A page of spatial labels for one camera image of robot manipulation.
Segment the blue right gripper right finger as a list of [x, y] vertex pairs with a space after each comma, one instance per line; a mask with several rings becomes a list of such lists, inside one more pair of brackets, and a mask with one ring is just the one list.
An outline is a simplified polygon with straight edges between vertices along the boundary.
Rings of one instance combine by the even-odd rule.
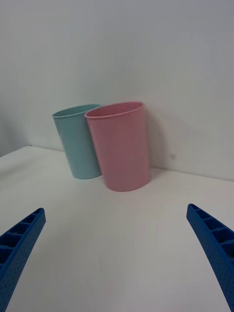
[[194, 204], [186, 218], [197, 236], [231, 311], [234, 310], [234, 232]]

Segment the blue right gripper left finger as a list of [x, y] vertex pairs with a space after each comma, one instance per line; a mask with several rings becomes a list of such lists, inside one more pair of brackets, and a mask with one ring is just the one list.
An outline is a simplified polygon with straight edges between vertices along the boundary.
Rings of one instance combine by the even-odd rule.
[[38, 208], [0, 236], [0, 311], [4, 312], [46, 222]]

